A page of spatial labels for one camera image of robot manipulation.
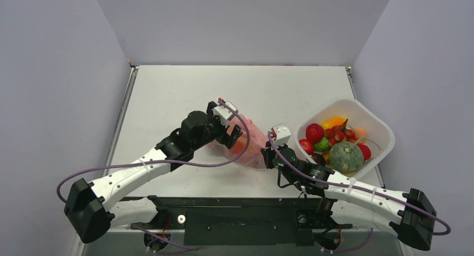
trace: white cable tie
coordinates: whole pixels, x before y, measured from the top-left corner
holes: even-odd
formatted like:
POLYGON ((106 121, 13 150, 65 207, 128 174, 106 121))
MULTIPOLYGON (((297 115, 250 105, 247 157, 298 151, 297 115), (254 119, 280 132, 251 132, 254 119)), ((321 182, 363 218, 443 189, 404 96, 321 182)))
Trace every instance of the white cable tie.
POLYGON ((356 183, 357 179, 356 178, 350 178, 349 180, 349 187, 347 187, 347 196, 348 196, 348 199, 350 197, 350 193, 352 192, 352 186, 356 183))
POLYGON ((144 167, 146 167, 146 163, 143 160, 141 160, 141 158, 139 158, 138 161, 140 161, 140 163, 143 164, 144 167))
POLYGON ((308 195, 308 193, 306 192, 306 187, 305 187, 305 186, 301 186, 301 192, 303 192, 303 194, 304 194, 305 196, 308 195))
POLYGON ((375 197, 375 191, 377 190, 377 187, 374 186, 372 190, 372 197, 371 197, 371 210, 373 211, 373 199, 375 197))

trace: screw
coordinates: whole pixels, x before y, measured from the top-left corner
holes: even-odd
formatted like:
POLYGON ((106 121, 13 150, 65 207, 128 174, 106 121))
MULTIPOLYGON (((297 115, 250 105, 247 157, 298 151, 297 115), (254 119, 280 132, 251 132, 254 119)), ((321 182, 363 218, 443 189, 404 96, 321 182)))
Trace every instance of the screw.
POLYGON ((304 224, 306 222, 306 216, 301 214, 300 216, 298 216, 298 221, 301 223, 301 224, 304 224))
POLYGON ((186 221, 186 217, 184 215, 178 216, 178 223, 184 224, 185 221, 186 221))

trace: cantaloupe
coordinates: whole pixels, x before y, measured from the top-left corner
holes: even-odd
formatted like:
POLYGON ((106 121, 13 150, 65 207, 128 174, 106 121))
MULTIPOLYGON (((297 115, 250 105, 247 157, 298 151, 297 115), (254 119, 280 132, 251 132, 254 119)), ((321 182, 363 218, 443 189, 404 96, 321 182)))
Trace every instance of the cantaloupe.
POLYGON ((329 151, 329 163, 342 174, 357 171, 364 164, 364 155, 357 145, 348 141, 335 144, 329 151))

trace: red wire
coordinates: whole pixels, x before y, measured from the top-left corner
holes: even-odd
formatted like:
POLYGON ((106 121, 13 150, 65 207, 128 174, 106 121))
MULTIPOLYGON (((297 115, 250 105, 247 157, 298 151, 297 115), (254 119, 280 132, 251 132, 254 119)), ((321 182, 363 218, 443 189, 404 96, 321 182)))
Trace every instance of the red wire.
POLYGON ((335 237, 334 239, 338 238, 338 236, 340 235, 340 232, 341 232, 341 231, 342 231, 342 225, 339 225, 338 234, 336 235, 336 237, 335 237))
POLYGON ((166 230, 168 230, 168 228, 171 226, 171 218, 168 217, 168 224, 166 225, 166 227, 163 229, 163 233, 162 233, 162 237, 166 238, 166 236, 164 236, 164 232, 166 230))

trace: yellow bell pepper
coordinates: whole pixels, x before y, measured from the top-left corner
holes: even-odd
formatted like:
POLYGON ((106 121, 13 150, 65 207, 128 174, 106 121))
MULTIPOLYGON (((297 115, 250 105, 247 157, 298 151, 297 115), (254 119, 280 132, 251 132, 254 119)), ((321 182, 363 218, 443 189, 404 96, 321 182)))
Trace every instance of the yellow bell pepper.
POLYGON ((324 130, 330 129, 333 126, 340 126, 345 122, 345 118, 341 116, 334 116, 333 118, 324 121, 321 126, 323 127, 324 130))

